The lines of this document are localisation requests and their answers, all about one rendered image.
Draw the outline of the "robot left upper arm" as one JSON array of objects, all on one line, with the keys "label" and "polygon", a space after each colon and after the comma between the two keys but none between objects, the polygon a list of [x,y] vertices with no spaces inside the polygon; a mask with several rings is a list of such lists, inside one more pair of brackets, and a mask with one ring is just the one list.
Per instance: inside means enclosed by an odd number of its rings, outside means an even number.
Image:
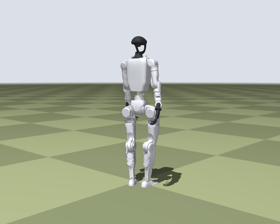
[{"label": "robot left upper arm", "polygon": [[129,85],[127,83],[127,71],[126,71],[126,61],[123,61],[120,66],[121,66],[121,69],[122,69],[122,78],[123,78],[123,86],[125,88],[129,88]]}]

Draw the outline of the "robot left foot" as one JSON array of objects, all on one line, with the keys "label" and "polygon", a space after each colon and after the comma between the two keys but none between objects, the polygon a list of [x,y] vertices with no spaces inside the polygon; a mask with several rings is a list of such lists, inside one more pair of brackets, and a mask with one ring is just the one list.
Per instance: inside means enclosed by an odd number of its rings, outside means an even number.
[{"label": "robot left foot", "polygon": [[135,181],[131,178],[131,180],[129,180],[128,182],[128,186],[134,186],[136,183],[139,182],[139,179],[135,178]]}]

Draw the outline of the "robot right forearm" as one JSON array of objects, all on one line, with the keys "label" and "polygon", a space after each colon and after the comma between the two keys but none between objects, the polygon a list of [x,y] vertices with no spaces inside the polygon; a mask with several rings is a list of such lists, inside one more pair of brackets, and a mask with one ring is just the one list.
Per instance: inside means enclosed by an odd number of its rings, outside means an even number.
[{"label": "robot right forearm", "polygon": [[158,88],[154,89],[153,92],[154,92],[155,107],[156,107],[157,103],[160,103],[161,104],[160,108],[161,108],[162,103],[161,103],[161,82],[160,81],[158,81]]}]

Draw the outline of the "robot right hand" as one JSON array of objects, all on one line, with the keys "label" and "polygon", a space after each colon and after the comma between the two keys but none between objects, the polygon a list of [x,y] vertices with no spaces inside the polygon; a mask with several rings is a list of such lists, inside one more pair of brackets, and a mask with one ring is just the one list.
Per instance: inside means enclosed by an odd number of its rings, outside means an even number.
[{"label": "robot right hand", "polygon": [[152,123],[150,123],[150,125],[154,125],[157,121],[157,119],[159,118],[159,115],[160,115],[160,111],[161,111],[161,108],[160,108],[161,104],[160,103],[157,103],[156,104],[156,107],[155,107],[155,110],[156,110],[156,116],[155,116],[155,119],[153,121],[151,121]]}]

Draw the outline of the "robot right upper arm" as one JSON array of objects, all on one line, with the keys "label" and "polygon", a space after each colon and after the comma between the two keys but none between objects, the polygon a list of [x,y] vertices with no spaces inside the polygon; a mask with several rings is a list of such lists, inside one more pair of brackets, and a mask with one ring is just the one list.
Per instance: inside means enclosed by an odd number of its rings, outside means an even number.
[{"label": "robot right upper arm", "polygon": [[156,88],[158,88],[159,63],[154,59],[147,59],[147,64],[150,67],[150,71],[151,71],[151,78],[152,78],[151,86],[153,89],[156,89]]}]

